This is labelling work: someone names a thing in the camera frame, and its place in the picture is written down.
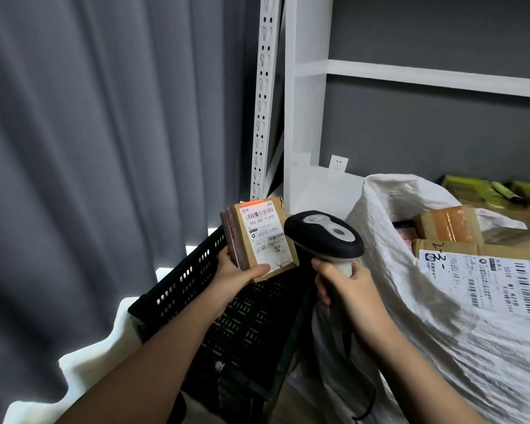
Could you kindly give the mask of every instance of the curtain fold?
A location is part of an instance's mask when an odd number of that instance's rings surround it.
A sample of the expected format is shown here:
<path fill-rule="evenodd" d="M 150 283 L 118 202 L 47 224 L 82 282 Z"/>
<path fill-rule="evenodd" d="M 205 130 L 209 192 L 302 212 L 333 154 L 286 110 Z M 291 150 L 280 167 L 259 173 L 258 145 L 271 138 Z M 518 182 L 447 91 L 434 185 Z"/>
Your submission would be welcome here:
<path fill-rule="evenodd" d="M 56 360 L 240 200 L 246 16 L 247 0 L 0 0 L 0 412 L 58 400 Z"/>

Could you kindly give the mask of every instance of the handheld barcode scanner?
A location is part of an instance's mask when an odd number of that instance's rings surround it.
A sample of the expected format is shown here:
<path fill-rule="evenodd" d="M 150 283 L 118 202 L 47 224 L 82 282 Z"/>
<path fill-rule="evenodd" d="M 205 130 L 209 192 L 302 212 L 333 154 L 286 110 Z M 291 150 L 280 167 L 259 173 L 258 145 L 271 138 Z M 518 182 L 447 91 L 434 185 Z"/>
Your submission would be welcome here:
<path fill-rule="evenodd" d="M 301 248 L 336 266 L 346 276 L 352 276 L 352 260 L 361 257 L 365 246 L 361 236 L 343 220 L 321 211 L 304 211 L 285 221 L 285 235 Z M 341 353 L 349 356 L 352 328 L 339 294 L 326 285 L 332 299 L 330 320 L 336 332 Z"/>

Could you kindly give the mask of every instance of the hand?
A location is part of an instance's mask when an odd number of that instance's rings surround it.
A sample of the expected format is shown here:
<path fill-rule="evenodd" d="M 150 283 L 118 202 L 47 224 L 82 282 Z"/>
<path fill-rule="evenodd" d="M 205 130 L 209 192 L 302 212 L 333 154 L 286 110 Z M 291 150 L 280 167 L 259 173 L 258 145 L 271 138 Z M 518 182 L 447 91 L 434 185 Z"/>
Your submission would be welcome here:
<path fill-rule="evenodd" d="M 326 283 L 331 283 L 341 296 L 354 328 L 370 346 L 376 348 L 383 341 L 382 336 L 398 330 L 382 303 L 370 271 L 359 261 L 352 262 L 350 278 L 317 257 L 312 259 L 312 267 L 318 272 L 315 282 L 322 302 L 326 306 L 332 304 L 326 290 Z"/>
<path fill-rule="evenodd" d="M 262 263 L 242 271 L 232 262 L 228 247 L 224 247 L 218 254 L 216 274 L 205 290 L 211 294 L 212 301 L 218 307 L 216 317 L 224 313 L 226 306 L 248 282 L 265 275 L 270 269 L 270 265 Z"/>

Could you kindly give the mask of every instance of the plastic crate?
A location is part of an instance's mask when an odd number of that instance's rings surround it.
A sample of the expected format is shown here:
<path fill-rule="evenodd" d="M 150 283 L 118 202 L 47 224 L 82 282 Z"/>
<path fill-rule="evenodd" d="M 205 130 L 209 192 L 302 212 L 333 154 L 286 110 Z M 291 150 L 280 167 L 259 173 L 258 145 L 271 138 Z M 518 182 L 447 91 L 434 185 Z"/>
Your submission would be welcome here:
<path fill-rule="evenodd" d="M 225 245 L 220 227 L 129 307 L 142 342 L 205 289 Z M 239 292 L 186 375 L 183 390 L 229 423 L 266 422 L 273 410 L 316 296 L 311 255 L 299 249 L 298 256 L 298 268 Z"/>

